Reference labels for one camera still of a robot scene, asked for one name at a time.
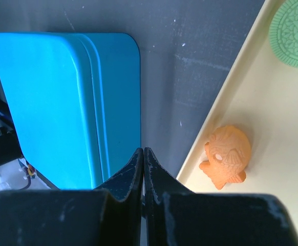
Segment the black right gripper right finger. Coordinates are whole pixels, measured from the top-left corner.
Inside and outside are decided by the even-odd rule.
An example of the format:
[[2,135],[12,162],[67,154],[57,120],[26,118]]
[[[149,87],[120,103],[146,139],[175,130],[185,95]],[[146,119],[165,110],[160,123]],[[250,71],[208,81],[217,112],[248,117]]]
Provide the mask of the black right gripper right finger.
[[190,191],[143,151],[149,245],[298,245],[284,205],[269,194]]

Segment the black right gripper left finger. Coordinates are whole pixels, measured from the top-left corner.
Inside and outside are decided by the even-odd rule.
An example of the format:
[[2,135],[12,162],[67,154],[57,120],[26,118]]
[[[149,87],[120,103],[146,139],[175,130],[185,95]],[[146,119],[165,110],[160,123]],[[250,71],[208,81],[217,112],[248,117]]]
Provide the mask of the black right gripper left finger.
[[93,190],[0,192],[0,245],[139,245],[143,150]]

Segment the blue tin lid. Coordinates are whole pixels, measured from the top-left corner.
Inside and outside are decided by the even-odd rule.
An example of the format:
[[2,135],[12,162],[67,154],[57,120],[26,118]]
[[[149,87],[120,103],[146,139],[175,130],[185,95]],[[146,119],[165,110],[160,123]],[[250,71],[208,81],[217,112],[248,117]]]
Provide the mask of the blue tin lid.
[[60,189],[95,188],[93,80],[81,36],[0,33],[0,81],[25,159]]

